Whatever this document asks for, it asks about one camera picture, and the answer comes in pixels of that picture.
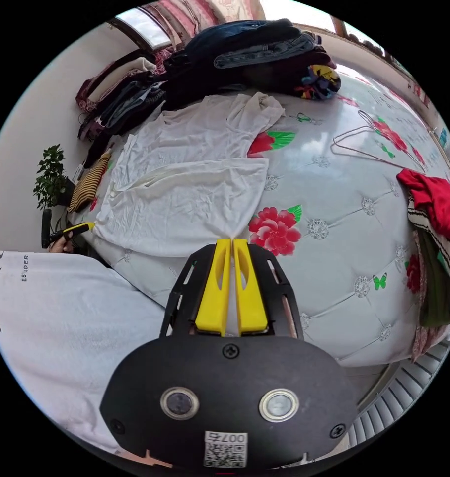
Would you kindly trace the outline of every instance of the qr code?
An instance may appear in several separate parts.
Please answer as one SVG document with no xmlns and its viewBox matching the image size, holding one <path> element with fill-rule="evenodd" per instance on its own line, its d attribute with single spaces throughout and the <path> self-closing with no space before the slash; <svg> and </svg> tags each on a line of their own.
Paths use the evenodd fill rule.
<svg viewBox="0 0 450 477">
<path fill-rule="evenodd" d="M 205 467 L 246 467 L 248 439 L 246 434 L 206 432 Z"/>
</svg>

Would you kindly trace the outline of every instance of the potted plant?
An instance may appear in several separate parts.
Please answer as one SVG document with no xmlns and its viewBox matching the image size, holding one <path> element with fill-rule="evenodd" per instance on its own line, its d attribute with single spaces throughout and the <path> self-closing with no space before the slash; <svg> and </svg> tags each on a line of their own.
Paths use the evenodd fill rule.
<svg viewBox="0 0 450 477">
<path fill-rule="evenodd" d="M 33 189 L 33 194 L 38 198 L 38 209 L 69 206 L 75 185 L 63 174 L 63 159 L 59 144 L 43 151 L 43 159 L 38 164 L 40 168 L 36 187 Z"/>
</svg>

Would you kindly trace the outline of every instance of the white t-shirt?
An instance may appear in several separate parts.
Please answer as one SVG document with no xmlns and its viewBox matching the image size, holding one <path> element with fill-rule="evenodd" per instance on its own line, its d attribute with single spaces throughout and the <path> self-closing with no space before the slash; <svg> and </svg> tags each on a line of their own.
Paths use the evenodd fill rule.
<svg viewBox="0 0 450 477">
<path fill-rule="evenodd" d="M 0 351 L 52 420 L 111 453 L 100 413 L 115 368 L 156 339 L 164 309 L 81 255 L 0 252 Z"/>
<path fill-rule="evenodd" d="M 259 92 L 207 96 L 179 111 L 164 111 L 129 136 L 111 182 L 120 191 L 159 167 L 245 158 L 256 136 L 284 113 L 275 98 Z"/>
<path fill-rule="evenodd" d="M 236 238 L 258 207 L 268 159 L 173 164 L 131 188 L 109 188 L 93 232 L 145 255 L 188 257 L 219 239 Z"/>
</svg>

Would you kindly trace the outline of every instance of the striped cloth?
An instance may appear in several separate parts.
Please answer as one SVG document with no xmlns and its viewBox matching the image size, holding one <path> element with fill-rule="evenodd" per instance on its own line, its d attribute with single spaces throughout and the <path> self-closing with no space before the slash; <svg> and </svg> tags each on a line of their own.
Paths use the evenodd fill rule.
<svg viewBox="0 0 450 477">
<path fill-rule="evenodd" d="M 417 210 L 415 208 L 414 199 L 410 194 L 407 213 L 411 223 L 430 234 L 442 254 L 442 258 L 446 264 L 447 272 L 450 277 L 450 240 L 434 230 L 429 221 L 429 216 L 423 210 Z"/>
<path fill-rule="evenodd" d="M 68 213 L 81 210 L 94 199 L 110 157 L 111 154 L 109 152 L 104 153 L 76 184 L 70 206 L 68 207 Z"/>
</svg>

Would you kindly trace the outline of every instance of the bed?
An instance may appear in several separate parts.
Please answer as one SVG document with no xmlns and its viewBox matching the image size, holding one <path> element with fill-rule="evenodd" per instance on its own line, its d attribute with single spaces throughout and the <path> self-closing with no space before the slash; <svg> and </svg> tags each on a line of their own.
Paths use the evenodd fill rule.
<svg viewBox="0 0 450 477">
<path fill-rule="evenodd" d="M 418 298 L 406 273 L 416 250 L 407 197 L 396 175 L 408 167 L 450 182 L 450 163 L 395 93 L 346 67 L 338 71 L 342 87 L 332 100 L 273 94 L 286 115 L 250 148 L 250 160 L 266 157 L 270 165 L 256 215 L 242 237 L 274 244 L 307 341 L 345 367 L 382 365 L 410 356 L 418 321 Z M 380 133 L 369 127 L 370 120 L 380 124 Z M 383 135 L 382 128 L 392 134 Z M 73 215 L 72 223 L 94 221 L 99 212 L 124 145 L 124 139 L 113 141 L 97 198 Z M 281 235 L 280 220 L 288 221 Z M 91 232 L 85 239 L 118 273 L 165 306 L 185 258 L 138 254 Z M 227 331 L 236 332 L 233 320 Z"/>
</svg>

